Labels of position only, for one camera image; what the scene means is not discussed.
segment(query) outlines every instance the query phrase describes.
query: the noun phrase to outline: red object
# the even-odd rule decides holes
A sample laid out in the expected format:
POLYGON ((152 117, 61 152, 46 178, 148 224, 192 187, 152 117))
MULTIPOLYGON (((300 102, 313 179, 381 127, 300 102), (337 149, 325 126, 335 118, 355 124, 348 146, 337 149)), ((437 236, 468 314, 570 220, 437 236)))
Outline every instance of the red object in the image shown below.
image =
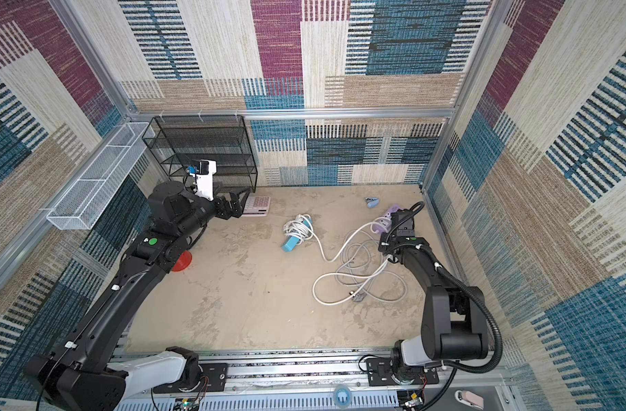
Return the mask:
POLYGON ((176 262, 176 265, 174 266, 174 268, 172 268, 171 270, 183 271, 190 265, 191 262, 192 262, 192 253, 185 250, 183 251, 183 254, 181 254, 181 256, 178 258, 178 261, 176 262))

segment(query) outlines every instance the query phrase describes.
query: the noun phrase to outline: black wire shelf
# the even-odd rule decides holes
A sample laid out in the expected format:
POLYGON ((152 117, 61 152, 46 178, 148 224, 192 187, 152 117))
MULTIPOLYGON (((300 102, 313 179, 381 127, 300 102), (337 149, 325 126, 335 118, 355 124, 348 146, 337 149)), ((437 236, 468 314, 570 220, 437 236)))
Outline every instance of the black wire shelf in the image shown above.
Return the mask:
POLYGON ((256 191, 258 169, 242 116, 155 117, 154 137, 143 138, 169 178, 194 184, 187 167, 198 160, 217 163, 213 183, 220 192, 251 187, 256 191))

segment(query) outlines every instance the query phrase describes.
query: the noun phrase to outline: wire mesh rack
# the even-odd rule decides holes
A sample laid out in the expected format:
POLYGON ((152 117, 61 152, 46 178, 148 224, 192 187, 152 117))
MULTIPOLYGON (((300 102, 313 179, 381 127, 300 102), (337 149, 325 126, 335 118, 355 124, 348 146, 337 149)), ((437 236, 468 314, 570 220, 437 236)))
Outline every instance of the wire mesh rack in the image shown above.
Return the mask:
POLYGON ((153 134, 147 122, 124 124, 62 195, 47 219, 59 229, 91 229, 146 147, 153 134))
POLYGON ((194 184, 186 168, 212 160, 217 162, 212 180, 221 193, 240 187, 256 191, 258 169, 242 116, 154 117, 146 132, 144 143, 169 178, 194 184))

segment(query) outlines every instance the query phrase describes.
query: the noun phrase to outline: beige floor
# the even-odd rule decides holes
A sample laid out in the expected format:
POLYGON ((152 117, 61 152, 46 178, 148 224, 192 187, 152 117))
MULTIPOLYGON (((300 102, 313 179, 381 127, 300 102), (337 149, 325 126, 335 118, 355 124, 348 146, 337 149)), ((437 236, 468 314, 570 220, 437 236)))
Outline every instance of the beige floor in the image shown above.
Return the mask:
MULTIPOLYGON (((264 187, 257 195, 272 197, 269 216, 213 219, 192 250, 191 266, 169 273, 142 304, 130 329, 129 352, 172 345, 193 350, 385 347, 420 333, 424 294, 404 266, 388 265, 409 286, 404 300, 366 298, 325 307, 313 299, 311 286, 340 263, 324 262, 314 240, 288 253, 280 248, 284 223, 308 213, 331 257, 347 233, 392 203, 410 207, 420 201, 416 185, 264 187), (368 209, 365 197, 380 197, 381 203, 368 209)), ((445 264, 427 207, 416 216, 416 233, 445 264)), ((378 259, 376 249, 373 255, 378 259)), ((349 290, 329 276, 320 281, 317 294, 338 300, 349 290)), ((372 291, 393 298, 401 285, 383 274, 372 291)))

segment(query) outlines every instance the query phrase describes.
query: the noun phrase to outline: black robotic arm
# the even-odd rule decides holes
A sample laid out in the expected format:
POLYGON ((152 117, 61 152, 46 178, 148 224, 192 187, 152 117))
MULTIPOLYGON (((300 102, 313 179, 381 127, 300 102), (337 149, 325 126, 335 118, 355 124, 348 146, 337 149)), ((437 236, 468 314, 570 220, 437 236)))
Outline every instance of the black robotic arm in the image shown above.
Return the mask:
POLYGON ((399 262, 416 277, 425 292, 420 336, 398 341, 391 353, 397 381, 413 380, 432 366, 451 366, 472 373, 492 371, 502 358, 502 338, 493 315, 486 308, 478 287, 468 287, 438 261, 429 243, 417 237, 414 216, 424 207, 418 202, 409 210, 392 213, 392 228, 383 233, 379 251, 391 262, 399 262), (464 315, 452 321, 451 312, 464 315), (459 364, 460 360, 486 358, 489 328, 494 353, 483 366, 459 364))
MULTIPOLYGON (((223 196, 212 201, 198 197, 180 182, 155 187, 149 196, 151 216, 146 229, 124 252, 111 283, 63 342, 48 355, 33 356, 25 366, 24 374, 47 402, 65 410, 108 411, 124 396, 134 394, 126 390, 128 371, 108 366, 121 333, 190 247, 191 236, 205 230, 215 216, 240 217, 248 192, 248 187, 231 192, 228 202, 223 196)), ((178 347, 167 351, 173 354, 156 361, 172 360, 171 364, 177 364, 171 368, 176 370, 180 385, 194 388, 200 380, 198 356, 178 347)), ((164 383, 175 381, 169 376, 162 378, 164 383)))

